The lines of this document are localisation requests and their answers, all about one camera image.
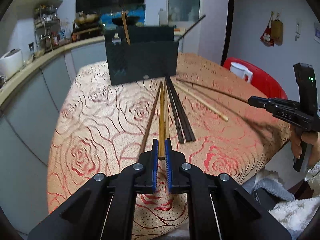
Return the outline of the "pale bamboo chopstick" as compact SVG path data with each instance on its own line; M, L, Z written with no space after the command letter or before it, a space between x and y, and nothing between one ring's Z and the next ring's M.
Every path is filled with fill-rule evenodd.
M206 106L208 109L210 109L212 112L214 112L215 114L217 114L222 120L224 120L225 122L228 122L229 118L224 115L221 111L219 111L218 109L216 109L215 107L211 106L209 103L207 103L206 101L204 101L202 98L200 98L199 96L197 96L196 94L192 93L191 91L189 91L186 87L184 87L183 85L180 85L179 83L173 81L172 82L174 84L175 87L177 87L178 89L180 89L181 91L185 92L185 94L188 94L189 96L191 96L192 98L194 98L195 100L197 100L198 102L202 103L204 106Z

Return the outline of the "black chopstick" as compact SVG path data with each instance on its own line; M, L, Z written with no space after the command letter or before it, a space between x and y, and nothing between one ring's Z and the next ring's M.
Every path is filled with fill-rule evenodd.
M166 81L168 82L169 89L170 89L170 92L172 94L172 97L173 97L173 100L174 100L174 103L175 103L175 106L177 109L177 114L180 119L180 123L181 123L182 129L183 129L185 140L186 140L186 142L191 142L190 133L188 131L187 124L185 123L185 119L183 117L182 108L180 106L180 100L178 98L178 94L176 92L176 89L175 89L170 77L166 75L165 78L166 78Z
M183 117L184 117L184 119L185 119L185 123L187 124L187 128L188 128L188 131L189 131L189 133L190 133L191 142L194 142L194 141L195 141L195 135L194 135L194 133L193 133L192 127L191 127L191 125L190 125L189 119L188 119L188 117L187 117L187 115L186 115L186 113L185 113L185 110L184 110L184 108L183 108L183 106L182 106L181 101L180 101L180 106L181 106L181 108L182 108L182 113L183 113Z
M165 77L165 82L166 82L166 86L167 86L167 90L168 90L168 94L169 94L169 100L170 100L170 104L171 104L171 110L172 110L172 114L174 117L174 122L175 122L175 126L176 126L176 131L177 131L177 136L178 136L178 141L180 144L184 144L184 138L183 138L183 134L181 131L181 126L180 126L180 121L178 118L178 114L176 111L176 107L175 107L175 103L172 97L172 93L170 90L170 86L169 86L169 80L167 77Z

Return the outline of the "tan wooden chopstick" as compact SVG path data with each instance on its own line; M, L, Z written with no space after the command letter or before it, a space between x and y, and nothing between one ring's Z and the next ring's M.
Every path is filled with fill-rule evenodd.
M159 96L159 133L158 133L158 159L165 159L165 121L164 121L164 92L163 85L160 87Z

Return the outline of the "dark brown chopstick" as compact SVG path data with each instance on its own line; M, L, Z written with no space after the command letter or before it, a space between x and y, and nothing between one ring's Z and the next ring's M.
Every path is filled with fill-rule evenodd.
M155 114L155 109L156 109L156 106L157 106L157 101L158 101L159 94L160 94L160 91L161 91L162 87L163 87L163 83L160 82L158 90L157 90L157 93L156 93L155 100L153 102L151 113L150 113L150 116L149 116L149 119L148 119L148 124L147 124L147 127L145 129L144 137L143 137L141 146L139 148L139 154L143 153L144 150L145 150L146 142L147 142L147 139L148 139L148 136L149 136L150 127L151 127L153 116Z

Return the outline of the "brown wooden chopstick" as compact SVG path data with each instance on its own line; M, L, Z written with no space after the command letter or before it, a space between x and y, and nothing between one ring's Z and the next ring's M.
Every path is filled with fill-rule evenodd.
M121 12L121 19L123 21L123 28L124 28L124 32L125 32L126 41L127 41L127 44L130 46L131 41L130 41L130 37L129 37L129 31L127 28L126 13L124 11Z

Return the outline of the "red plastic chair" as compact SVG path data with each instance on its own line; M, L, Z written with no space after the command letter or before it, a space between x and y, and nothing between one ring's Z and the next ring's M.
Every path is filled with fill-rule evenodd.
M287 99L287 94L282 89L281 85L265 71L247 61L234 57L229 57L222 66L227 70L230 70L232 62L239 63L247 67L248 70L253 73L251 84L264 93L268 98Z

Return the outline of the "red hanging cloth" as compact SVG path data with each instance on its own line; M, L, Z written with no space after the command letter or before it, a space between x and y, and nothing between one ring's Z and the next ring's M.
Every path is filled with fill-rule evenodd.
M274 39L271 37L271 23L273 20L273 15L274 12L271 12L271 16L269 18L268 24L264 30L263 35L260 37L261 42L263 42L264 45L268 47L273 47L274 46Z

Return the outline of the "brown hanging board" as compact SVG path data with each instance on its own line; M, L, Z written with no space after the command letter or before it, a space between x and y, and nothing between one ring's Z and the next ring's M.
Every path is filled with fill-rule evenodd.
M271 22L271 38L276 45L281 46L283 44L283 23L279 17Z

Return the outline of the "rose pattern tablecloth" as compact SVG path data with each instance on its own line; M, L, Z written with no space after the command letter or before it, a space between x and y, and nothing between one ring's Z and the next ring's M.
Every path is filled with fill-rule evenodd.
M247 100L261 91L226 68L195 54L180 54L177 76ZM93 175L119 173L135 163L159 79L112 86L106 61L82 67L61 102L50 146L47 176L49 212L57 209ZM202 103L178 91L195 141L178 142L169 117L172 148L212 175L229 174L239 184L260 171L290 137L288 124L264 109L193 87L193 93L226 115L225 122ZM158 137L159 103L146 150Z

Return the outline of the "dark green utensil holder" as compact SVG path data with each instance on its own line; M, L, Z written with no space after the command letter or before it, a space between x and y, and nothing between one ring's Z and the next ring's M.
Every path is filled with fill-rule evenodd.
M122 27L104 33L111 85L175 76L178 42L170 26L129 26L127 42Z

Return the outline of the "frosted glass window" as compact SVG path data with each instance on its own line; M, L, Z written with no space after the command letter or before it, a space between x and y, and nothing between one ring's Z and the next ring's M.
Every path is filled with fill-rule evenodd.
M199 18L200 0L168 0L169 22L195 22Z

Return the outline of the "white plastic bottle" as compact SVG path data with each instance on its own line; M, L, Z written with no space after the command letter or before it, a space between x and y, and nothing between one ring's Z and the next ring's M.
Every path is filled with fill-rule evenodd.
M168 16L167 16L167 12L165 10L163 10L163 9L159 10L158 18L159 18L159 25L160 26L168 24Z

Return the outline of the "black wok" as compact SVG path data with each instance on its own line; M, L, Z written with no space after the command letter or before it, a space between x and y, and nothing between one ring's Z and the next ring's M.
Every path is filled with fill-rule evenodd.
M133 26L136 23L138 23L138 20L140 19L139 16L126 16L125 17L125 22L127 26ZM123 20L122 17L118 17L118 18L112 18L112 23L118 27L122 27L123 26Z

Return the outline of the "white rice cooker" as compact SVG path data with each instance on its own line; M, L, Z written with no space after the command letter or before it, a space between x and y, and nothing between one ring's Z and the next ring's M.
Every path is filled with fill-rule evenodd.
M23 54L20 49L13 49L5 53L0 60L1 76L10 79L23 65Z

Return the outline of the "small dark bottle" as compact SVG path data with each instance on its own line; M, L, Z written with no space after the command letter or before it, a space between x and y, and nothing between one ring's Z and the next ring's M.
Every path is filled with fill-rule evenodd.
M29 51L32 57L35 57L35 50L34 50L34 42L28 44Z

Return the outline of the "bronze cooking pot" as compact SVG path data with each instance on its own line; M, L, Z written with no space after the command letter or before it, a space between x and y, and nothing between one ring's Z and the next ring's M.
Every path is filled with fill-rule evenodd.
M83 11L79 12L74 20L77 26L83 26L86 24L93 24L100 20L100 15L97 13L86 14Z

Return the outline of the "metal spice rack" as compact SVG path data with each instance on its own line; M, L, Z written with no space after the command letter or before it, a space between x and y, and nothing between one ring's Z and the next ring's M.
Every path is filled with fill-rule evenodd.
M34 35L36 46L52 51L58 46L57 35L60 31L60 19L54 5L38 5L34 9Z

